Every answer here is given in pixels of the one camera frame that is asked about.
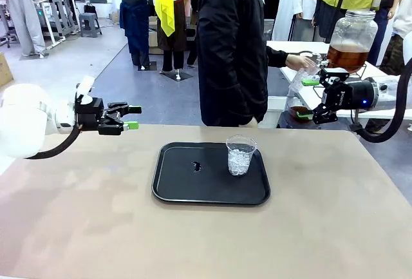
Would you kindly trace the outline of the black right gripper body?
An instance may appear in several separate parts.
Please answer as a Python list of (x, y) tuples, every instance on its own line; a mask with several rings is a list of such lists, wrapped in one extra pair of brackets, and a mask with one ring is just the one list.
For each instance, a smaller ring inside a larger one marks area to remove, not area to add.
[(334, 110), (368, 110), (373, 106), (375, 90), (369, 80), (336, 82), (332, 88)]

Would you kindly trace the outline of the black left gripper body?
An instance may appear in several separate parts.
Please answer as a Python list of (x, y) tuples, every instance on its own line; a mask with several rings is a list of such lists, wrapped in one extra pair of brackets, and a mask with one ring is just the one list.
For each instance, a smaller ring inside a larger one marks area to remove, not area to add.
[(104, 111), (104, 103), (102, 98), (98, 97), (92, 97), (91, 102), (87, 104), (82, 104), (77, 99), (74, 110), (80, 129), (97, 129)]

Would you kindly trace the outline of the person's left hand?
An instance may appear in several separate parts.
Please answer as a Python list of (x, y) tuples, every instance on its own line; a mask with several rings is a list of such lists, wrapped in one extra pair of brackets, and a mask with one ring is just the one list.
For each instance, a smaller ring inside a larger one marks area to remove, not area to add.
[(286, 67), (295, 71), (312, 69), (315, 67), (315, 63), (311, 59), (291, 53), (287, 55), (285, 64)]

